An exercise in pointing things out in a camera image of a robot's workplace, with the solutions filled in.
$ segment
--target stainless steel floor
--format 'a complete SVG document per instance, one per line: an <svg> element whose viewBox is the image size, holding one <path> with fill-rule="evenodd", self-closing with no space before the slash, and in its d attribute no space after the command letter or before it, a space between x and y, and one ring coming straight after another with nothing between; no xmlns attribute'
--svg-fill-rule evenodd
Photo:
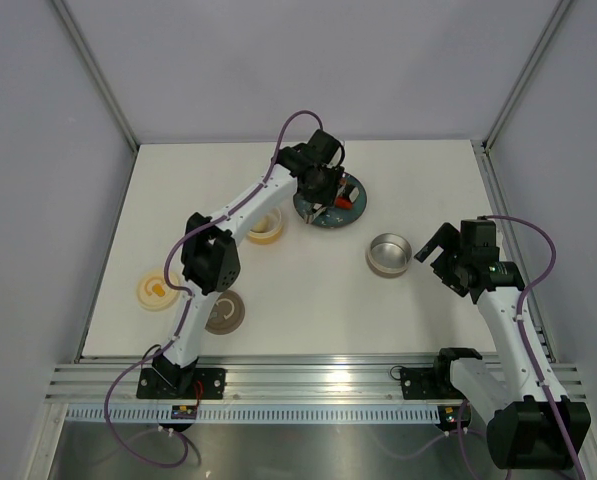
<svg viewBox="0 0 597 480"><path fill-rule="evenodd" d="M153 426L117 425L123 438ZM202 456L190 451L173 470L144 465L125 452L99 462L116 448L104 424L68 422L63 428L52 480L89 479L253 479L253 480L391 480L472 478L455 437L443 439L414 460L393 454L415 452L440 433L429 425L194 425L185 434ZM135 441L140 453L173 462L180 443L164 434ZM467 439L472 465L482 480L502 480L505 473L490 462L484 442ZM551 472L514 472L514 480L556 479Z"/></svg>

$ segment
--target metal frame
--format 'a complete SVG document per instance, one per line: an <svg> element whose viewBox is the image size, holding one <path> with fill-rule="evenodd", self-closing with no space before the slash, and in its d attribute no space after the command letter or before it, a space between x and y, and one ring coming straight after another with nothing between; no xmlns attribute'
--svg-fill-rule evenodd
<svg viewBox="0 0 597 480"><path fill-rule="evenodd" d="M559 0L551 12L551 16L549 17L549 20L547 20L547 24L542 29L534 48L529 54L529 58L527 58L525 61L520 74L514 82L514 86L511 88L511 92L509 92L502 109L498 113L496 120L487 133L487 137L484 141L484 148L487 153L491 151L492 147L496 143L497 138L500 136L502 129L507 123L507 120L509 120L512 113L516 109L520 97L536 73L541 60L547 51L547 48L562 26L567 14L571 11L571 7L575 1L576 0Z"/></svg>
<svg viewBox="0 0 597 480"><path fill-rule="evenodd" d="M434 405L216 405L203 402L193 418L176 418L177 407L167 404L115 404L109 416L116 423L255 424L255 425L421 425L439 424ZM70 404L66 420L103 423L104 407L96 403Z"/></svg>
<svg viewBox="0 0 597 480"><path fill-rule="evenodd" d="M485 148L480 142L472 142L474 155L480 168L480 175L482 176L483 183L485 184L485 191L491 204L491 209L494 213L500 215L510 215L509 208L507 207L507 197L503 190L503 186L499 180L499 176L496 172L497 167L495 162L492 160L492 155L485 151ZM513 260L520 274L526 280L529 277L527 265L523 260L520 246L518 245L518 238L516 236L514 225L511 222L501 222L503 232L503 246L505 252L511 260ZM553 337L549 330L549 325L545 323L545 320L541 314L540 301L532 291L527 297L527 304L529 305L529 311L531 312L534 325L538 332L545 338L545 343L548 350L548 358L550 360L557 360L557 352L554 350Z"/></svg>
<svg viewBox="0 0 597 480"><path fill-rule="evenodd" d="M76 49L76 52L80 57L85 70L92 79L96 90L98 90L98 93L102 97L103 103L107 106L109 113L125 137L127 145L129 145L129 148L133 154L136 155L138 153L139 147L138 140L134 135L131 125L129 125L129 122L127 121L127 117L120 108L116 97L111 91L109 83L105 79L105 76L103 75L98 62L96 61L94 54L82 33L82 29L78 25L78 22L71 12L71 9L67 6L64 0L49 0L49 5L53 8L58 19L65 28L65 31L69 36L72 45Z"/></svg>
<svg viewBox="0 0 597 480"><path fill-rule="evenodd" d="M533 78L544 54L561 27L564 19L571 10L575 0L559 0L547 24L543 28L529 58L514 82L502 109L489 130L484 142L474 142L476 156L481 176L487 190L492 210L500 214L508 214L507 202L496 172L496 164L492 159L491 148L500 136L506 122L518 105L523 92ZM134 153L134 160L139 144L127 118L115 99L91 48L84 38L81 28L76 22L65 0L49 0L49 4L56 12L59 20L66 29L77 54L91 76L103 101L123 133L127 144ZM129 188L129 181L123 193L123 199L116 218L117 228L124 199ZM523 262L520 248L514 230L507 222L503 225L505 249L510 257L518 264L521 273L527 278L527 268ZM111 251L111 243L105 258L105 265ZM85 410L91 408L98 412L104 395L110 383L129 364L137 358L81 358L82 349L91 321L91 313L98 295L104 267L87 321L82 341L78 349L75 364L58 365L54 371L45 400L43 427L36 442L34 455L30 459L25 478L46 479L53 462L65 419L76 415L76 404L84 404ZM549 331L540 314L538 301L533 294L529 297L536 330L543 344L543 349L550 361L555 361L551 349ZM321 356L292 356L292 357L201 357L199 363L204 366L220 366L227 370L225 399L221 401L203 402L211 415L219 416L220 412L233 412L234 409L252 408L268 412L278 406L300 406L301 409L310 408L342 408L345 411L360 409L400 409L431 405L456 405L456 401L415 401L407 402L402 399L400 386L388 375L389 368L394 365L408 367L429 366L433 355L321 355ZM485 356L487 368L492 375L503 380L502 369L496 356ZM553 363L553 370L563 384L568 394L573 398L586 401L583 386L580 382L575 365ZM119 411L136 410L149 412L158 417L163 409L168 409L174 401L146 401L135 398L135 390L139 372L133 371L121 382L112 397L113 404ZM581 451L589 474L597 478L597 444L592 430L588 435Z"/></svg>
<svg viewBox="0 0 597 480"><path fill-rule="evenodd" d="M96 308L96 301L98 300L98 294L100 293L100 287L102 286L102 279L105 274L105 270L107 268L107 262L109 261L109 255L111 254L111 246L114 243L114 238L116 237L116 231L118 230L118 224L120 223L120 215L122 214L122 209L125 205L125 199L127 198L127 193L129 192L129 185L131 184L131 178L134 173L134 168L136 168L136 155L133 156L133 163L131 165L131 171L129 172L129 176L125 185L123 185L122 196L120 198L120 202L118 202L118 206L116 208L116 215L114 218L114 225L113 230L111 233L111 237L109 238L109 246L107 247L107 251L105 252L105 258L102 262L102 266L100 267L100 274L98 275L98 279L96 281L96 286L93 291L93 295L91 297L91 302L89 302L89 309L87 311L87 319L85 321L85 326L83 328L82 336L80 338L80 343L78 344L78 348L76 349L76 353L74 356L74 361L80 361L82 357L82 351L85 348L85 342L87 340L87 334L89 333L89 327L91 326L91 321L94 316L94 309Z"/></svg>

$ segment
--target red object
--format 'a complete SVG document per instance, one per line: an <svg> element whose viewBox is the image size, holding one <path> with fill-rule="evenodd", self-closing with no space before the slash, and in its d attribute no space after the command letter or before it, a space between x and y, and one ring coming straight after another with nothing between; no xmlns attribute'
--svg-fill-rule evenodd
<svg viewBox="0 0 597 480"><path fill-rule="evenodd" d="M205 388L203 387L202 382L199 380L196 380L196 383L194 383L194 391L196 392L195 409L198 410L198 407L200 406L200 399L202 398L203 393L205 393Z"/></svg>
<svg viewBox="0 0 597 480"><path fill-rule="evenodd" d="M354 204L345 198L338 197L334 203L334 206L336 208L342 208L343 210L351 210Z"/></svg>

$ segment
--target dark circular plate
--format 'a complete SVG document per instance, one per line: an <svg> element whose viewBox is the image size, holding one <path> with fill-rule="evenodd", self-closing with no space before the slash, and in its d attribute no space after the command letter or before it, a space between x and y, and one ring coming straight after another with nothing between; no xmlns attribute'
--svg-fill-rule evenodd
<svg viewBox="0 0 597 480"><path fill-rule="evenodd" d="M312 225L321 228L340 228L355 222L363 214L365 208L367 208L367 192L365 191L365 187L363 187L362 183L360 183L360 181L353 175L346 175L347 182L358 188L358 198L354 202L351 210L343 210L336 207L328 208L327 211L316 217ZM305 217L309 206L310 203L302 198L302 195L294 195L294 208L301 218Z"/></svg>
<svg viewBox="0 0 597 480"><path fill-rule="evenodd" d="M236 330L245 318L245 304L236 292L223 292L211 309L205 330L214 335L227 335Z"/></svg>

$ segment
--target circular object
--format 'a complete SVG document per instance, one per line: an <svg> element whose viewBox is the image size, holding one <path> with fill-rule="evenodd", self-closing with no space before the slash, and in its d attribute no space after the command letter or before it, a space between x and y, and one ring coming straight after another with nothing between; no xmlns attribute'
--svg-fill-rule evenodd
<svg viewBox="0 0 597 480"><path fill-rule="evenodd" d="M409 242L394 233L383 233L367 248L367 263L374 273L398 277L405 273L413 255Z"/></svg>
<svg viewBox="0 0 597 480"><path fill-rule="evenodd" d="M353 202L351 210L329 207L314 219L311 223L312 225L321 228L340 228L355 222L364 213L365 208L367 208L367 192L365 191L365 187L353 175L349 175L348 173L344 175L347 183L358 188L358 197ZM302 195L296 194L294 195L294 208L302 218L305 218L307 211L311 208L311 203L302 198Z"/></svg>
<svg viewBox="0 0 597 480"><path fill-rule="evenodd" d="M214 335L227 335L236 330L245 318L245 304L236 292L223 292L211 309L205 330Z"/></svg>
<svg viewBox="0 0 597 480"><path fill-rule="evenodd" d="M180 285L178 275L175 273L169 272L169 278L174 285ZM142 308L151 312L158 312L174 303L178 298L178 290L172 290L165 283L162 268L154 268L138 282L136 296Z"/></svg>
<svg viewBox="0 0 597 480"><path fill-rule="evenodd" d="M247 232L247 238L258 245L268 245L280 238L284 224L282 212L274 207Z"/></svg>

